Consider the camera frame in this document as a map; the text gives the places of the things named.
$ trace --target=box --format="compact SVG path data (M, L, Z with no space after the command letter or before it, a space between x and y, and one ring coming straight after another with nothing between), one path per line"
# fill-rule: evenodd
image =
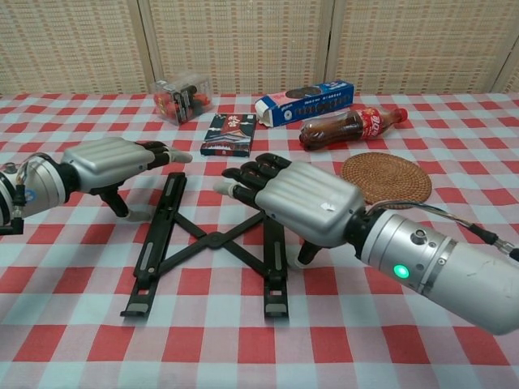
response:
M158 115L177 126L212 108L211 80L195 72L160 79L152 84L152 93Z
M337 80L263 96L255 110L258 122L275 127L349 107L353 99L354 85Z
M249 156L255 128L253 113L217 113L200 153L203 156Z

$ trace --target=table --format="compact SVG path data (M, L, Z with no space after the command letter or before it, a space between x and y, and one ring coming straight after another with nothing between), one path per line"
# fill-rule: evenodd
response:
M33 152L59 160L79 142L107 136L160 140L192 163L145 172L121 193L153 212L168 173L184 171L180 212L208 232L255 211L212 191L221 171L247 161L201 156L213 114L252 112L258 96L218 95L216 107L180 128L153 112L149 95L20 95L0 99L0 163ZM382 139L308 153L298 123L259 126L253 154L275 152L339 173L361 152L387 152L430 174L429 204L519 242L519 94L356 96L363 105L407 108L409 121ZM402 214L482 246L453 222ZM490 336L354 258L322 250L290 270L290 322L265 321L263 281L225 250L206 250L161 278L147 322L123 319L148 224L118 220L98 197L26 220L0 239L0 387L516 388L519 331ZM288 255L299 240L286 232ZM169 254L193 240L175 227ZM261 258L261 230L237 243Z

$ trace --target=soda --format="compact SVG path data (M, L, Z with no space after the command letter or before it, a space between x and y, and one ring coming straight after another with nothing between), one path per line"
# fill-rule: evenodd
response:
M318 150L333 143L371 139L386 132L393 124L407 120L407 110L390 111L377 108L352 109L330 118L304 122L299 141L307 151Z

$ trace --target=wicker panel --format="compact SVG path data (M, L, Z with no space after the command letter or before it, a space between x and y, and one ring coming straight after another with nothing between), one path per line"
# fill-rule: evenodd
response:
M513 73L510 75L503 92L519 92L519 63L513 69Z
M517 0L346 0L331 75L359 92L485 92Z
M211 76L216 92L279 92L314 83L319 51L326 54L318 47L326 1L151 0L164 75L200 71Z
M145 92L125 0L2 0L0 93Z

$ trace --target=silver robotic arm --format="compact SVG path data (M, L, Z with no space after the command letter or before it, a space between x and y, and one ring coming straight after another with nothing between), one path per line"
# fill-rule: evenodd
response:
M306 266L322 248L349 243L367 266L469 323L494 335L519 328L519 266L511 259L485 254L382 206L366 210L359 188L305 162L263 154L223 176L234 182L218 182L215 191L264 211L304 238L296 265ZM465 227L519 260L510 243L475 224Z
M128 208L118 188L146 170L191 159L190 154L162 142L105 138L68 148L59 163L36 153L20 167L5 164L0 172L0 235L22 233L24 217L66 203L75 191L100 195L119 217L147 220L147 213Z

